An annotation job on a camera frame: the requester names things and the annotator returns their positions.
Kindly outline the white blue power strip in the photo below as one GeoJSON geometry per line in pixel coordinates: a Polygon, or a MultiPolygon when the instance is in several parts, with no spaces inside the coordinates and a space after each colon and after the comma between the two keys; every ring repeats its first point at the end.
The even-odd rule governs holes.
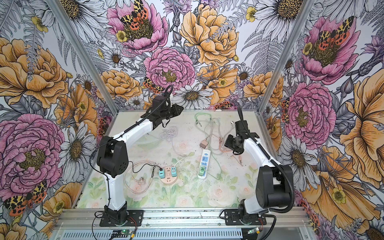
{"type": "Polygon", "coordinates": [[[202,150],[201,159],[200,159],[200,163],[199,163],[199,168],[200,168],[200,166],[205,166],[206,167],[206,176],[205,176],[205,178],[208,175],[210,157],[211,157],[211,151],[210,150],[206,150],[206,149],[202,150]]]}

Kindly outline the green charger adapter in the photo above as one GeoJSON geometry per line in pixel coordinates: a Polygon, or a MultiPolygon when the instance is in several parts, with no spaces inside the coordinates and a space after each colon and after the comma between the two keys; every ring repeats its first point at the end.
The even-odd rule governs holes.
{"type": "Polygon", "coordinates": [[[205,166],[200,166],[198,176],[199,176],[199,178],[205,178],[205,176],[206,176],[206,167],[205,166]]]}

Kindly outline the teal charger with white cable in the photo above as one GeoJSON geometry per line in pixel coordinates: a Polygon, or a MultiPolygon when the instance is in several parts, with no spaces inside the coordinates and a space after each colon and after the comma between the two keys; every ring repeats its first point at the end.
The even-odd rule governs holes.
{"type": "Polygon", "coordinates": [[[174,178],[177,177],[177,170],[175,167],[171,167],[171,176],[174,178]]]}

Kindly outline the teal charger with black cable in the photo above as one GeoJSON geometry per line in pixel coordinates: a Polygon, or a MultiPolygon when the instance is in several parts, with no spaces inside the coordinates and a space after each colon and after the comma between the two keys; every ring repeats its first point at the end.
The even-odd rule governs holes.
{"type": "Polygon", "coordinates": [[[164,179],[166,177],[165,170],[162,168],[159,169],[159,177],[160,179],[164,179]]]}

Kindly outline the round pink power socket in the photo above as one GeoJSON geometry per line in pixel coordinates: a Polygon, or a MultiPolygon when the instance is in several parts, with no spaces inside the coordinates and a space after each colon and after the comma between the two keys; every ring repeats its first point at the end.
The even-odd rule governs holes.
{"type": "Polygon", "coordinates": [[[172,169],[164,169],[164,178],[160,178],[160,181],[165,185],[173,185],[178,180],[178,177],[172,176],[172,169]]]}

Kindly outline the pink charger adapter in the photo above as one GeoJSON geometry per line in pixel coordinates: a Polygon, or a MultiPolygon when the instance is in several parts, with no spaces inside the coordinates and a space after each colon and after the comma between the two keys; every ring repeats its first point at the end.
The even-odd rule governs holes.
{"type": "Polygon", "coordinates": [[[201,141],[200,147],[202,149],[206,149],[208,147],[209,143],[206,140],[201,141]]]}

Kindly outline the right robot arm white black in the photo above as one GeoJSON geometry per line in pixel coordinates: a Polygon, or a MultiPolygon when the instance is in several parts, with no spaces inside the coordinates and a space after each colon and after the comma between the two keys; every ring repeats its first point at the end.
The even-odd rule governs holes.
{"type": "Polygon", "coordinates": [[[293,170],[282,165],[264,148],[259,135],[249,130],[241,107],[237,107],[240,120],[235,122],[236,135],[228,135],[225,147],[234,155],[248,153],[259,167],[255,195],[241,200],[237,219],[252,225],[267,213],[288,213],[295,203],[293,170]]]}

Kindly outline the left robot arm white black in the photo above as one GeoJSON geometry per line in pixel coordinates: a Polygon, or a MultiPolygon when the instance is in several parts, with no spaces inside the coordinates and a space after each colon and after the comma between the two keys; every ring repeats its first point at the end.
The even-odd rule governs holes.
{"type": "Polygon", "coordinates": [[[164,120],[179,116],[184,108],[171,104],[171,94],[174,87],[166,90],[153,99],[152,106],[136,121],[113,137],[104,136],[97,147],[98,173],[102,174],[107,187],[108,200],[101,216],[101,227],[140,226],[143,211],[128,210],[128,204],[123,194],[124,174],[133,162],[129,160],[129,149],[144,135],[155,130],[158,126],[166,127],[164,120]]]}

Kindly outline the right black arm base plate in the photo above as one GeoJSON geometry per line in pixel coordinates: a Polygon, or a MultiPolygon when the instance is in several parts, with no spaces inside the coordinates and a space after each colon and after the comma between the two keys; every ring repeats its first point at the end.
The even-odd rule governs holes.
{"type": "Polygon", "coordinates": [[[247,214],[238,209],[224,209],[220,213],[220,218],[223,219],[227,226],[261,226],[266,225],[265,217],[257,214],[247,214]]]}

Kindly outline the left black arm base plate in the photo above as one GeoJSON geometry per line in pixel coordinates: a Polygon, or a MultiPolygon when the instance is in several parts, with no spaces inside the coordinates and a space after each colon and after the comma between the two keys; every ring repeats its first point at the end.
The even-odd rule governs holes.
{"type": "Polygon", "coordinates": [[[103,213],[100,227],[140,227],[144,218],[143,210],[128,210],[125,212],[106,211],[103,213]]]}

